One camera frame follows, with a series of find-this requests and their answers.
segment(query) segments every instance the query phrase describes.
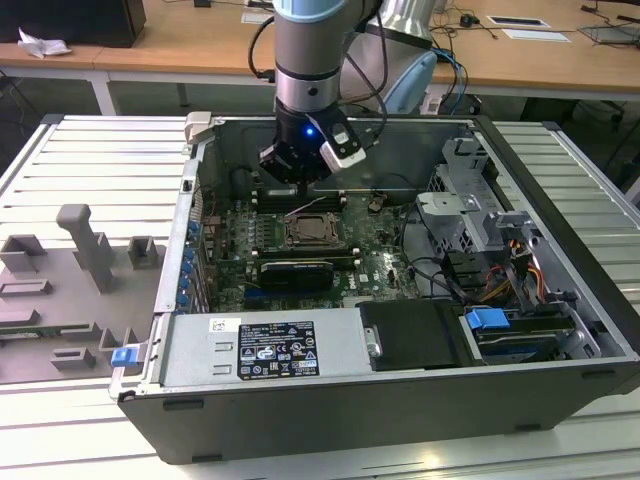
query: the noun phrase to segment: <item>warning label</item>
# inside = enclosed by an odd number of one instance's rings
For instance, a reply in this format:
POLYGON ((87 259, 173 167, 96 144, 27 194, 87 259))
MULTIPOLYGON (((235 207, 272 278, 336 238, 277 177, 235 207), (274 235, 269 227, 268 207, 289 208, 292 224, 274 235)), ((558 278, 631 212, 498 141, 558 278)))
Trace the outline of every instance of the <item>warning label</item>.
POLYGON ((320 375, 313 322, 240 325, 242 380, 320 375))

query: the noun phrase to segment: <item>motherboard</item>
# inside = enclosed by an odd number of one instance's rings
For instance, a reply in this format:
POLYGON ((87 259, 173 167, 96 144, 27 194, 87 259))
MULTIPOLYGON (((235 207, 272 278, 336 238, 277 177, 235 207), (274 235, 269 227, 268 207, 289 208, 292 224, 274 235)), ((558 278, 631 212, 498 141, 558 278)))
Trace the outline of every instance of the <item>motherboard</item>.
POLYGON ((204 218, 211 311, 355 307, 420 296, 399 245, 404 206, 363 194, 319 197, 289 212, 256 203, 216 202, 204 218))

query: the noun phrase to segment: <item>aluminum profile table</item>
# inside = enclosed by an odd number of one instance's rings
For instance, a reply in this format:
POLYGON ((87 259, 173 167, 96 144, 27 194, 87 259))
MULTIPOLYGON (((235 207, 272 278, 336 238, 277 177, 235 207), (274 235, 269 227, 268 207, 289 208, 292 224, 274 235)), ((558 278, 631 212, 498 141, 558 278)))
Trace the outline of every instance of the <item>aluminum profile table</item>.
MULTIPOLYGON (((113 234, 113 243, 118 235, 133 232, 166 241, 186 158, 178 135, 183 121, 68 116, 57 126, 41 126, 0 181, 0 213, 8 215, 1 217, 0 234, 30 223, 45 235, 48 248, 68 246, 43 209, 86 199, 92 220, 113 234), (9 212, 14 208, 30 213, 16 216, 9 212)), ((563 134, 540 124, 496 125, 635 301, 640 284, 640 274, 633 275, 640 255, 637 212, 563 134)), ((508 188, 507 195, 517 207, 508 188)), ((166 480, 640 476, 640 390, 597 400, 547 432, 176 467, 158 459, 111 401, 108 382, 0 386, 0 478, 111 480, 125 473, 166 480)))

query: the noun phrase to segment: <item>table leg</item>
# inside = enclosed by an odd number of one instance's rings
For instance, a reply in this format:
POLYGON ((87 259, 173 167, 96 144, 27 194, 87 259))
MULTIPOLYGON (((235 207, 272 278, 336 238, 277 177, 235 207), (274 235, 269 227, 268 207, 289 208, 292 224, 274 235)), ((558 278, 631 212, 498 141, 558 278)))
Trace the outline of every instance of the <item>table leg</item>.
POLYGON ((120 109, 109 91, 109 75, 106 72, 90 72, 87 80, 91 82, 93 93, 98 100, 102 115, 120 115, 120 109))
POLYGON ((178 87, 178 99, 180 101, 180 106, 188 107, 190 103, 189 96, 187 95, 187 86, 184 83, 178 83, 176 84, 176 87, 178 87))

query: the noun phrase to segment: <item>white paper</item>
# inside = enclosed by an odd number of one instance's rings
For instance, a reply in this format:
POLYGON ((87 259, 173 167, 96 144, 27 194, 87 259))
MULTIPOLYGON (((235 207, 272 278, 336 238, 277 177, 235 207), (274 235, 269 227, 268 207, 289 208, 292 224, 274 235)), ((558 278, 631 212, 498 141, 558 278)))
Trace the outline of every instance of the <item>white paper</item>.
POLYGON ((514 40, 538 40, 542 42, 570 42, 567 37, 561 33, 545 32, 545 31, 532 31, 532 30, 515 30, 511 28, 503 28, 502 31, 507 34, 509 38, 514 40))
POLYGON ((67 44, 62 40, 42 40, 41 38, 32 37, 20 31, 20 38, 18 40, 18 46, 24 51, 43 59, 45 55, 63 55, 65 53, 71 53, 71 50, 67 47, 67 44))

